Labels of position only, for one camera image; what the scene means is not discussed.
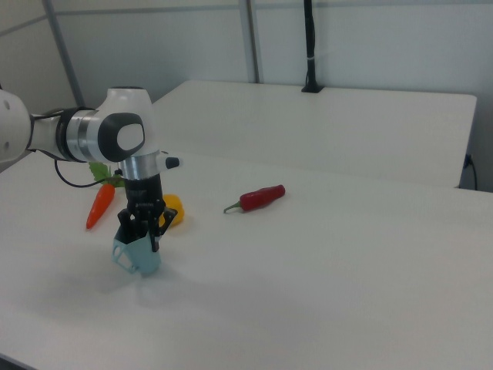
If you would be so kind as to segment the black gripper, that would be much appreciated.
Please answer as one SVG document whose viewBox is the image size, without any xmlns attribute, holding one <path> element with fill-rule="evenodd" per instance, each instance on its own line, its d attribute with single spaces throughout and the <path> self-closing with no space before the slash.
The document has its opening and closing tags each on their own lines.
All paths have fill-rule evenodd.
<svg viewBox="0 0 493 370">
<path fill-rule="evenodd" d="M 137 239 L 132 215 L 138 219 L 155 219 L 150 228 L 150 237 L 152 252 L 156 253 L 159 250 L 160 238 L 172 226 L 178 211 L 165 207 L 159 174 L 146 179 L 124 179 L 124 188 L 127 209 L 118 213 L 120 226 L 116 239 L 124 244 L 130 244 Z"/>
</svg>

